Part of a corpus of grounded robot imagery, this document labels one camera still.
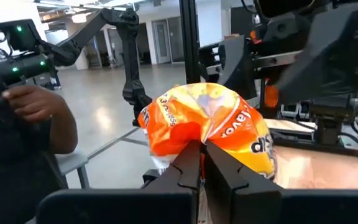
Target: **chip bag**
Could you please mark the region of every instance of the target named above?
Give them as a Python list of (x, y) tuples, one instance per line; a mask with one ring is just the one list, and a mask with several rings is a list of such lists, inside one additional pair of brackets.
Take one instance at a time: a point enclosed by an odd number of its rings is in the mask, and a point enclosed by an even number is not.
[(165, 170), (190, 140), (209, 139), (264, 177), (275, 175), (273, 141), (263, 117), (222, 85), (176, 86), (145, 107), (138, 120), (160, 170)]

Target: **table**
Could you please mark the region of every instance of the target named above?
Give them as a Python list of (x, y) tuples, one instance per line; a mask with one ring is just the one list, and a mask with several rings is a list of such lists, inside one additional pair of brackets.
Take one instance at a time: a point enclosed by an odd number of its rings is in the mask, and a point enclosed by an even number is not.
[[(265, 121), (269, 128), (311, 131), (289, 121)], [(274, 149), (278, 160), (275, 182), (284, 188), (358, 189), (358, 157), (280, 146)]]

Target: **chair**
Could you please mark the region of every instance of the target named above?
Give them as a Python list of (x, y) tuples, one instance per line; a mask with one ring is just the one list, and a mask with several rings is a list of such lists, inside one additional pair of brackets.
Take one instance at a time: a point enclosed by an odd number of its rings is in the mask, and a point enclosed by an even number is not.
[(82, 189), (88, 189), (90, 183), (86, 173), (85, 165), (89, 162), (88, 157), (81, 152), (74, 151), (67, 155), (56, 155), (57, 162), (60, 168), (60, 173), (66, 180), (66, 175), (71, 171), (77, 170), (78, 177)]

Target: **black robotic arm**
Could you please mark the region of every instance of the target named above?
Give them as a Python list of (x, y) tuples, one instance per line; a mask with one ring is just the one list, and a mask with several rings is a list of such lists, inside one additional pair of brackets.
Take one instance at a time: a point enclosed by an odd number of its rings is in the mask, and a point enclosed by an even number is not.
[(106, 24), (116, 26), (118, 30), (131, 27), (136, 36), (139, 17), (132, 9), (124, 12), (115, 11), (114, 9), (101, 9), (95, 12), (73, 35), (57, 45), (51, 45), (50, 50), (54, 56), (54, 64), (56, 66), (73, 65), (80, 56), (82, 48)]

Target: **door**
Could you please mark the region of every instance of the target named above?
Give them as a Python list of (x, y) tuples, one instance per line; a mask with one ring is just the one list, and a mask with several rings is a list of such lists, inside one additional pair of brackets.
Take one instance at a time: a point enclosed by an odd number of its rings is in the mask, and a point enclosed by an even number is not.
[(181, 33), (180, 17), (168, 18), (169, 38), (171, 45), (171, 61), (184, 62), (183, 37)]
[(171, 53), (169, 48), (168, 26), (166, 20), (154, 22), (154, 37), (158, 63), (170, 62)]
[(98, 43), (95, 37), (86, 44), (86, 59), (89, 67), (101, 67)]

